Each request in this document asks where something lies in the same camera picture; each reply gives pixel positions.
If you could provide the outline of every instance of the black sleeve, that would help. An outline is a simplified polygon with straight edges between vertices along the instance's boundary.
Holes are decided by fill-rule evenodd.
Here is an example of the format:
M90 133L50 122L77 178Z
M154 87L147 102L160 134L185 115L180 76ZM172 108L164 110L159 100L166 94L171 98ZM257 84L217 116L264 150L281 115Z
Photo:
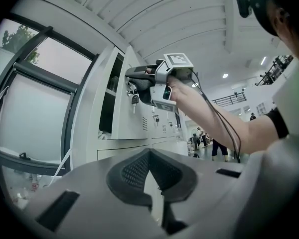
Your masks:
M279 138L284 138L289 134L286 124L277 108L270 111L266 116L274 123Z

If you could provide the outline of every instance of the key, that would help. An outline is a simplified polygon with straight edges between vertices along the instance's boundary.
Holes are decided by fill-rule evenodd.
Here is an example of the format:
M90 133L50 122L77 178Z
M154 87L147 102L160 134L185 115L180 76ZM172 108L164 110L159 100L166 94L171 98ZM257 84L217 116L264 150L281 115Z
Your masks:
M138 103L139 103L139 97L138 97L138 95L134 95L132 97L133 114L135 114L135 108Z

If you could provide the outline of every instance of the black cable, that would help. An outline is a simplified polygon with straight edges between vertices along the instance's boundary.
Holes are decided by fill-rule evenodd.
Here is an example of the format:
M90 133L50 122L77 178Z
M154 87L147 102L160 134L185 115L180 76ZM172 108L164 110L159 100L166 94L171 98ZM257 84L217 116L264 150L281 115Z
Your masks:
M197 85L197 83L191 78L192 82L194 83L194 85L196 85L199 90L201 91L201 94L202 94L202 97L203 99L207 102L207 104L211 107L212 110L214 110L214 112L218 115L220 121L223 123L227 133L229 134L231 140L232 140L232 143L233 143L233 146L234 146L234 151L237 153L237 159L239 160L240 158L240 150L241 150L241 139L240 139L240 136L238 135L238 133L236 132L236 130L233 128L233 126L226 120L226 118L219 112L215 109L215 107L211 104L211 102L209 101L209 99L207 98L207 96L204 94L204 92L202 91L201 89L201 84L200 84L200 80L197 76L197 74L190 68L190 70L192 71L192 73L196 76L197 80L198 80L198 84L199 86ZM232 128L232 130L234 131L234 133L237 135L237 138L238 138L238 141L239 141L239 148L238 148L238 152L237 152L237 149L236 149L236 144L235 144L235 140L233 139L233 136L232 134L229 132L229 129L226 125L226 123L223 121L223 119L229 124L229 126Z

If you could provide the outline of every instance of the tree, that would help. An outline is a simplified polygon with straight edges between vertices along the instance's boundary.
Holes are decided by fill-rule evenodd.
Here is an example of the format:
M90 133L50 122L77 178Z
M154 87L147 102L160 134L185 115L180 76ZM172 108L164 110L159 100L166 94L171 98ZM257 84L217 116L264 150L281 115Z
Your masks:
M20 25L16 33L9 34L6 30L2 38L1 48L16 53L24 44L26 44L35 34L28 30L27 26ZM37 47L28 55L27 61L37 64L40 53L37 52Z

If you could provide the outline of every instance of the sky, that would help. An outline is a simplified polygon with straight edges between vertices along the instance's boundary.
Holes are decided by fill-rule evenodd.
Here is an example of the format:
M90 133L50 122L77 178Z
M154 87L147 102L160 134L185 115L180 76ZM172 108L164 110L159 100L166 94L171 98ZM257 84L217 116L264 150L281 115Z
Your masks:
M4 31L15 33L19 26L19 23L8 19L2 21L0 25L0 46L2 45ZM30 28L29 31L35 34L38 33ZM36 66L77 84L81 82L84 73L91 64L91 60L51 38L43 41L38 46L37 52L40 55Z

